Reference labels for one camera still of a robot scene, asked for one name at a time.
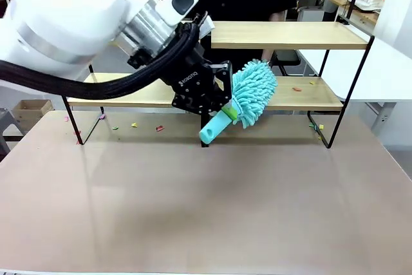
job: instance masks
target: table leg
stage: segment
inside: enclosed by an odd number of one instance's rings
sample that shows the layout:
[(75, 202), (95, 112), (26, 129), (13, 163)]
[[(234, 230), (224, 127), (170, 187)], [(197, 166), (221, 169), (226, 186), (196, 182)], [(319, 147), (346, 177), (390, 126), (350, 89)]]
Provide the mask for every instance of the table leg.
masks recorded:
[(375, 135), (378, 135), (380, 133), (386, 121), (391, 116), (393, 109), (395, 108), (396, 105), (397, 105), (396, 102), (385, 102), (384, 105), (379, 109), (378, 111), (379, 114), (371, 128), (372, 132)]

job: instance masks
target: shelf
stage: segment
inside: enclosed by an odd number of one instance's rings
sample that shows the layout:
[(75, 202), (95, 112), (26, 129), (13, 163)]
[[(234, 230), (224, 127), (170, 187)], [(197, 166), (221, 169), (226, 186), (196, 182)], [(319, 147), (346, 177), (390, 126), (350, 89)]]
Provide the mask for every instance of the shelf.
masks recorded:
[[(106, 82), (127, 76), (127, 73), (92, 73), (85, 82)], [(277, 77), (279, 86), (267, 110), (339, 111), (342, 104), (321, 78)], [(70, 106), (116, 106), (130, 108), (170, 108), (174, 97), (171, 87), (161, 80), (125, 97), (109, 100), (70, 98)]]
[(364, 50), (367, 42), (337, 22), (214, 22), (212, 48)]

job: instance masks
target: turquoise handle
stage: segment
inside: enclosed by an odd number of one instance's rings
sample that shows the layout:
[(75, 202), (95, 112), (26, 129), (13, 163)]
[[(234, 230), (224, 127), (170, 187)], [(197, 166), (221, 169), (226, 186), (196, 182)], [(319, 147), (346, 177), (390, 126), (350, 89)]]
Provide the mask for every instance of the turquoise handle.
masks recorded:
[[(240, 109), (234, 100), (232, 101), (232, 106), (238, 111), (238, 114), (240, 114)], [(218, 111), (206, 126), (200, 130), (200, 140), (205, 144), (210, 144), (231, 122), (232, 120), (225, 112)]]

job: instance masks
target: chair seat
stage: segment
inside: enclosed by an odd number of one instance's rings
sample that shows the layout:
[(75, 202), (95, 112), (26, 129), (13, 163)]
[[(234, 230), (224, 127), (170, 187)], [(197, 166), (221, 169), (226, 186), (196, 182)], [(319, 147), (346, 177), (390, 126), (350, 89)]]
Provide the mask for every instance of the chair seat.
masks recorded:
[(273, 52), (270, 62), (273, 66), (298, 66), (301, 59), (295, 50), (278, 50)]

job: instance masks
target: lower shelf board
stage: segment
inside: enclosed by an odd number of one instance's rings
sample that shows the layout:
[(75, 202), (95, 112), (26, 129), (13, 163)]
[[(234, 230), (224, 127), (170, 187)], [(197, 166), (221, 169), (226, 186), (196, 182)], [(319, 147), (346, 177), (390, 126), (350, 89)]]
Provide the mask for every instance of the lower shelf board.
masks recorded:
[[(91, 73), (84, 82), (106, 82), (127, 76), (128, 73)], [(340, 111), (342, 104), (320, 77), (277, 77), (276, 93), (267, 110)], [(109, 100), (70, 98), (70, 106), (111, 106), (130, 108), (170, 108), (174, 97), (172, 88), (161, 80), (130, 95)]]

